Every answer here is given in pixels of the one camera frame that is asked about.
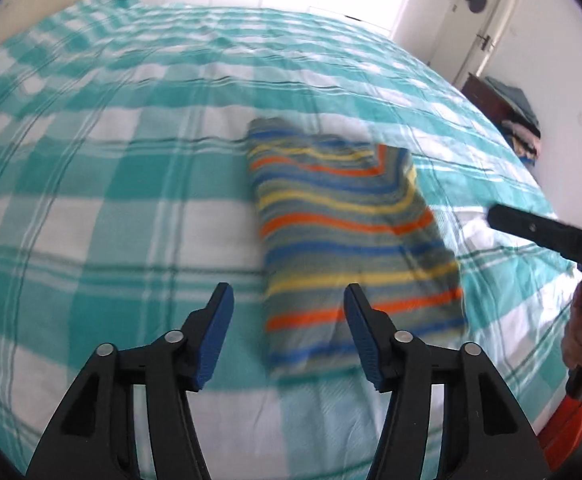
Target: teal plaid bedspread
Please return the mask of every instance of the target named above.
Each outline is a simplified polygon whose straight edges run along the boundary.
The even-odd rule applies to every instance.
[[[270,117],[410,150],[460,264],[466,337],[537,428],[551,415],[578,274],[488,229],[491,202],[551,208],[459,92],[391,42],[326,18],[83,0],[0,47],[0,447],[20,470],[99,343],[151,342],[225,281],[235,314],[213,379],[190,396],[212,477],[365,476],[388,398],[360,368],[267,375],[245,135]]]

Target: orange stripe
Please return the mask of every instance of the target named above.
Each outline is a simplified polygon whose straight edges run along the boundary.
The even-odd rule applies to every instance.
[[[429,225],[433,221],[433,213],[429,208],[422,213],[422,216],[414,222],[401,225],[372,225],[359,224],[349,220],[341,220],[331,216],[316,214],[316,213],[289,213],[286,215],[273,218],[266,222],[260,231],[263,238],[269,236],[274,231],[287,227],[289,225],[297,224],[320,224],[337,229],[345,229],[347,231],[358,231],[363,233],[393,233],[395,235],[403,235],[421,229]]]
[[[410,300],[389,301],[388,303],[373,305],[373,307],[375,310],[381,310],[387,314],[395,314],[397,312],[406,312],[408,310],[414,310],[426,306],[436,306],[452,300],[459,300],[461,297],[462,288],[457,287],[441,294],[425,296],[424,298],[412,298]],[[276,330],[302,328],[321,323],[334,323],[344,321],[345,319],[343,308],[326,308],[323,310],[314,310],[312,312],[274,316],[266,322],[265,329],[268,332],[274,332]]]
[[[329,168],[328,166],[318,166],[316,164],[302,164],[301,162],[296,162],[287,156],[272,155],[256,160],[250,165],[250,169],[251,171],[255,171],[267,164],[291,164],[292,166],[302,168],[303,170],[321,171],[322,173],[331,173],[341,176],[377,176],[384,173],[384,164],[386,162],[386,146],[384,144],[378,145],[377,158],[378,165],[374,168],[367,168],[365,170],[340,170],[338,168]]]

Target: blue gripper pad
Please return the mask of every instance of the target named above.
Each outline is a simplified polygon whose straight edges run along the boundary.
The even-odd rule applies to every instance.
[[[357,353],[360,355],[360,361],[362,362],[362,370],[366,375],[366,379],[373,383],[376,390],[380,389],[384,377],[380,371],[380,349],[373,338],[373,333],[369,327],[364,315],[362,314],[362,308],[367,307],[371,309],[370,305],[362,295],[362,298],[366,305],[360,305],[352,290],[352,286],[349,285],[344,291],[344,315],[346,316],[346,321],[348,322],[348,327],[353,335],[353,342],[356,344]]]
[[[228,283],[219,283],[206,307],[192,312],[182,327],[196,358],[192,382],[198,390],[213,375],[232,315],[233,289]]]

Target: wooden dresser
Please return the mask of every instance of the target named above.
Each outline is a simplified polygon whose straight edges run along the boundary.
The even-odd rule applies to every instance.
[[[506,99],[502,98],[493,88],[485,82],[482,82],[473,74],[469,75],[469,79],[462,88],[462,93],[484,115],[486,115],[487,119],[498,129],[500,129],[502,121],[509,120],[514,123],[523,124],[539,136],[539,131],[533,124],[529,123],[518,112],[516,112]]]

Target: blue stripe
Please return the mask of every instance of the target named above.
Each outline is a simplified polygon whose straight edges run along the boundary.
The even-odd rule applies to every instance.
[[[288,258],[298,253],[335,253],[335,254],[354,254],[359,256],[391,256],[394,254],[420,256],[428,251],[444,248],[442,240],[435,242],[426,242],[413,246],[394,245],[394,246],[348,246],[336,242],[298,242],[282,247],[271,249],[266,254],[265,265],[271,265],[273,262]]]
[[[424,335],[431,334],[434,332],[442,332],[443,330],[449,330],[452,328],[457,328],[459,326],[464,326],[465,323],[466,322],[464,318],[457,318],[450,319],[447,321],[440,321],[438,323],[432,323],[430,325],[423,325],[409,331],[418,337],[422,337]],[[320,344],[309,346],[307,348],[302,348],[301,350],[295,350],[291,352],[284,353],[272,352],[269,355],[269,359],[271,366],[293,365],[314,357],[348,356],[356,353],[357,349],[353,343]]]
[[[329,189],[337,189],[338,191],[349,191],[351,193],[363,193],[363,194],[382,194],[382,193],[394,193],[400,188],[400,180],[390,185],[384,186],[369,186],[375,182],[375,180],[369,180],[365,186],[347,186],[343,184],[344,178],[329,179],[329,178],[314,178],[311,175],[315,173],[310,173],[302,170],[303,173],[292,173],[291,171],[267,171],[266,173],[258,172],[258,176],[253,179],[253,186],[257,187],[263,184],[267,180],[273,180],[274,178],[281,178],[284,180],[295,180],[296,182],[305,182],[306,184],[311,184],[315,187],[327,187]]]

